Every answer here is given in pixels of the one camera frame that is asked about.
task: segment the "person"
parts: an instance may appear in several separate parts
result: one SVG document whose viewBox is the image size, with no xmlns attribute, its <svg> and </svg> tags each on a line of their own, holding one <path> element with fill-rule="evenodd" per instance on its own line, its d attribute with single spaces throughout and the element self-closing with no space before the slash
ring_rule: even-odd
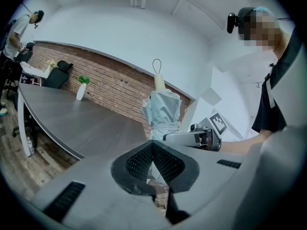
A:
<svg viewBox="0 0 307 230">
<path fill-rule="evenodd" d="M 260 105 L 252 129 L 259 134 L 238 142 L 222 142 L 221 152 L 246 154 L 256 143 L 264 142 L 273 132 L 286 126 L 283 115 L 271 96 L 271 89 L 278 83 L 294 61 L 302 45 L 295 28 L 290 36 L 283 31 L 273 13 L 264 7 L 242 8 L 239 11 L 238 33 L 245 43 L 254 43 L 263 50 L 272 50 L 278 61 L 262 84 Z"/>
<path fill-rule="evenodd" d="M 24 53 L 26 49 L 21 45 L 20 39 L 23 36 L 28 24 L 39 23 L 44 17 L 42 10 L 36 11 L 31 15 L 25 14 L 21 16 L 11 27 L 6 45 L 0 55 L 0 99 L 2 96 L 2 90 L 5 85 L 6 77 L 8 74 L 9 67 L 14 61 L 14 57 L 17 52 Z M 7 114 L 5 103 L 1 102 L 0 105 L 0 116 Z"/>
</svg>

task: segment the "gray table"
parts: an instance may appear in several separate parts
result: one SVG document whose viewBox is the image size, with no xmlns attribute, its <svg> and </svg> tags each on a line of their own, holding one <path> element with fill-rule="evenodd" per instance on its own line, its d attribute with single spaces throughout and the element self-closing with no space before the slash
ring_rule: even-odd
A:
<svg viewBox="0 0 307 230">
<path fill-rule="evenodd" d="M 20 83 L 18 122 L 24 151 L 30 156 L 24 131 L 24 103 L 41 128 L 78 159 L 110 150 L 127 152 L 146 142 L 142 124 L 70 91 Z"/>
</svg>

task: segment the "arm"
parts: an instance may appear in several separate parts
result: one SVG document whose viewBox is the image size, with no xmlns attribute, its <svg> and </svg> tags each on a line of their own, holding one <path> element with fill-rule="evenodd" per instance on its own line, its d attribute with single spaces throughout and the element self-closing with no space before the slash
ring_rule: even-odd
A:
<svg viewBox="0 0 307 230">
<path fill-rule="evenodd" d="M 252 145 L 264 142 L 270 135 L 271 132 L 269 130 L 262 129 L 257 136 L 251 139 L 234 142 L 222 142 L 220 152 L 246 154 Z"/>
<path fill-rule="evenodd" d="M 10 43 L 13 47 L 15 47 L 18 51 L 20 51 L 23 47 L 19 43 L 18 34 L 16 32 L 12 32 L 10 35 Z"/>
</svg>

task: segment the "vent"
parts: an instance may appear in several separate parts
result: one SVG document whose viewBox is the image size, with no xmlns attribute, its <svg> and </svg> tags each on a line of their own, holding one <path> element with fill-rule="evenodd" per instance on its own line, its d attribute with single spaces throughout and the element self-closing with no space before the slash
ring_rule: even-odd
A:
<svg viewBox="0 0 307 230">
<path fill-rule="evenodd" d="M 217 163 L 221 164 L 221 165 L 225 165 L 227 167 L 235 168 L 235 169 L 240 168 L 240 165 L 241 165 L 240 163 L 227 161 L 227 160 L 223 160 L 223 159 L 219 160 Z"/>
<path fill-rule="evenodd" d="M 85 185 L 82 183 L 71 182 L 44 210 L 44 213 L 57 222 L 61 222 L 84 188 Z"/>
</svg>

